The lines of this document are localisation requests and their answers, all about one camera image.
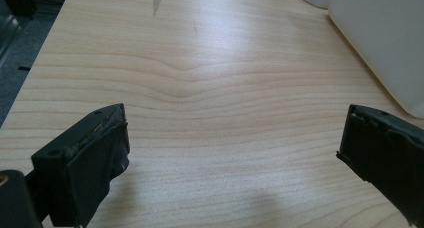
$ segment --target black plastic part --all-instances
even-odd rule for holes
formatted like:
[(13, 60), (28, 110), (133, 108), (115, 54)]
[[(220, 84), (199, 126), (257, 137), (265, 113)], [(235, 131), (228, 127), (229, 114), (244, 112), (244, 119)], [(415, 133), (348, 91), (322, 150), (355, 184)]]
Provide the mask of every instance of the black plastic part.
[(86, 227), (130, 152), (123, 104), (94, 111), (32, 157), (55, 226)]
[(47, 185), (40, 180), (40, 176), (34, 170), (25, 176), (25, 181), (37, 218), (39, 221), (43, 221), (49, 214)]
[(351, 105), (337, 157), (424, 227), (424, 130), (384, 111)]
[(15, 16), (34, 17), (36, 10), (33, 0), (5, 0)]
[(0, 227), (42, 227), (34, 212), (24, 175), (19, 171), (0, 171)]

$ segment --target black machine part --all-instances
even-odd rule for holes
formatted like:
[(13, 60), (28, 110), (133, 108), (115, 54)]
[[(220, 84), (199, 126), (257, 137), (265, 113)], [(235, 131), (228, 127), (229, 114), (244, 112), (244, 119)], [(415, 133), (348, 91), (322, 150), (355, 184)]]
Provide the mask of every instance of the black machine part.
[[(129, 152), (124, 105), (90, 113), (31, 157), (34, 170), (25, 182), (20, 172), (0, 173), (6, 179), (0, 186), (0, 227), (41, 227), (47, 215), (54, 226), (86, 227), (109, 193), (110, 181), (127, 169)], [(11, 185), (24, 191), (11, 193), (6, 189)], [(16, 214), (25, 214), (19, 222), (26, 219), (32, 226), (13, 223)]]
[(424, 227), (424, 130), (377, 109), (351, 105), (337, 157)]

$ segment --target light wooden surface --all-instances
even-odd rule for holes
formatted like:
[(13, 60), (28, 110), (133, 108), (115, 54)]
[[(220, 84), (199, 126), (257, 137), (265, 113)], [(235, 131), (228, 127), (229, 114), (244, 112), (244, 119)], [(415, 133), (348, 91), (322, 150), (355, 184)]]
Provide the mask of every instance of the light wooden surface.
[(335, 154), (351, 103), (424, 121), (396, 104), (326, 10), (67, 0), (0, 131), (0, 169), (28, 173), (36, 150), (119, 102), (131, 164), (89, 227), (408, 227)]

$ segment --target wooden table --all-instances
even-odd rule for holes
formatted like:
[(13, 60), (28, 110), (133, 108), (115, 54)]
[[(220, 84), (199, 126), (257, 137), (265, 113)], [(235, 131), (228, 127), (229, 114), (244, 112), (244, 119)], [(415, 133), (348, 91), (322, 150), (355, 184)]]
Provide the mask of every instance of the wooden table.
[(36, 150), (120, 102), (131, 164), (90, 227), (408, 227), (335, 154), (351, 103), (424, 121), (391, 98), (326, 10), (66, 0), (1, 129), (0, 169), (28, 173)]

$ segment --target wood grain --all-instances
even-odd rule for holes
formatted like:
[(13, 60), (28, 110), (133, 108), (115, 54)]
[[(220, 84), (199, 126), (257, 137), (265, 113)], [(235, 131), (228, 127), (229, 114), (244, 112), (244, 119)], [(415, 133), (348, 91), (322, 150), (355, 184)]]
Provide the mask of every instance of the wood grain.
[(398, 106), (326, 10), (159, 5), (66, 0), (0, 131), (0, 169), (28, 173), (36, 150), (123, 102), (131, 164), (90, 227), (408, 227), (335, 153), (351, 103), (424, 121)]

